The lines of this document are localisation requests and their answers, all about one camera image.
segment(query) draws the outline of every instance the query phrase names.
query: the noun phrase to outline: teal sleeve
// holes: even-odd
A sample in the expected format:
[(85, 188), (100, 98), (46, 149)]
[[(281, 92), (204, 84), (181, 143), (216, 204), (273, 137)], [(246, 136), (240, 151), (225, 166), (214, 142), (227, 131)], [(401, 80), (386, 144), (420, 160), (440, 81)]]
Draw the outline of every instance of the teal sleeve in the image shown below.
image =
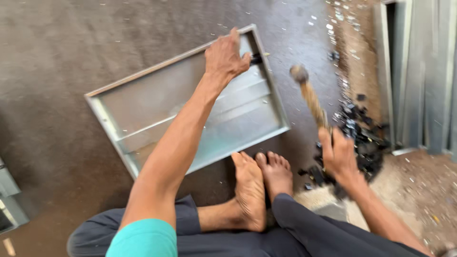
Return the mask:
[(106, 257), (177, 257), (176, 232), (163, 220), (135, 221), (113, 238)]

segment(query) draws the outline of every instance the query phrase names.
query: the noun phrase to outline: foot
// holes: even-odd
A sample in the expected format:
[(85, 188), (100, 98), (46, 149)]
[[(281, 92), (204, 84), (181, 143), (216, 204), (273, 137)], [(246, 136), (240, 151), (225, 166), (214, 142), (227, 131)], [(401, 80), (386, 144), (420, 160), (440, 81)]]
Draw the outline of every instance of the foot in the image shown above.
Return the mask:
[(268, 163), (265, 154), (257, 153), (255, 161), (260, 167), (265, 180), (265, 187), (271, 203), (276, 195), (286, 193), (292, 196), (293, 182), (289, 162), (284, 157), (273, 152), (267, 152)]
[(265, 188), (262, 171), (245, 152), (233, 153), (236, 167), (235, 202), (240, 208), (241, 227), (262, 232), (266, 225)]

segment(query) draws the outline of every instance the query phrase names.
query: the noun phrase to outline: concrete floor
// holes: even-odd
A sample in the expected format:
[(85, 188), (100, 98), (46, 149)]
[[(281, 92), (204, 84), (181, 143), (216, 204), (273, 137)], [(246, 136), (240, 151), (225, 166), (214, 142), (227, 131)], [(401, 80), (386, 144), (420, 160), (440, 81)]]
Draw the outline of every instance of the concrete floor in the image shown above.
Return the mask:
[[(325, 5), (321, 0), (2, 3), (0, 156), (23, 190), (18, 201), (31, 222), (0, 240), (11, 238), (19, 257), (66, 256), (68, 235), (81, 222), (125, 206), (133, 181), (83, 94), (233, 26), (258, 25), (292, 125), (247, 152), (276, 151), (295, 173), (311, 165), (317, 130), (288, 70), (304, 63), (324, 108), (336, 110), (339, 90), (327, 60), (333, 45)], [(298, 189), (303, 178), (295, 177)], [(233, 196), (234, 182), (231, 160), (219, 161), (187, 176), (179, 196), (191, 193), (199, 206), (220, 203)], [(4, 251), (0, 247), (0, 256)]]

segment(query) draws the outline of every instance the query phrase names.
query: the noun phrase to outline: dark gray pants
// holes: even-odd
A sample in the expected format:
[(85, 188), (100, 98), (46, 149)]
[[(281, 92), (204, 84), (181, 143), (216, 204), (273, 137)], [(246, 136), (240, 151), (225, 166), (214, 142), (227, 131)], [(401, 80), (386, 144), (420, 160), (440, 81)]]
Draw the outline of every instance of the dark gray pants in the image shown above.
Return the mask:
[[(272, 205), (279, 227), (263, 233), (214, 232), (201, 234), (197, 208), (190, 196), (176, 201), (176, 233), (181, 257), (387, 257), (423, 256), (349, 223), (318, 216), (286, 194)], [(70, 236), (71, 257), (105, 256), (125, 209), (113, 209), (84, 222)]]

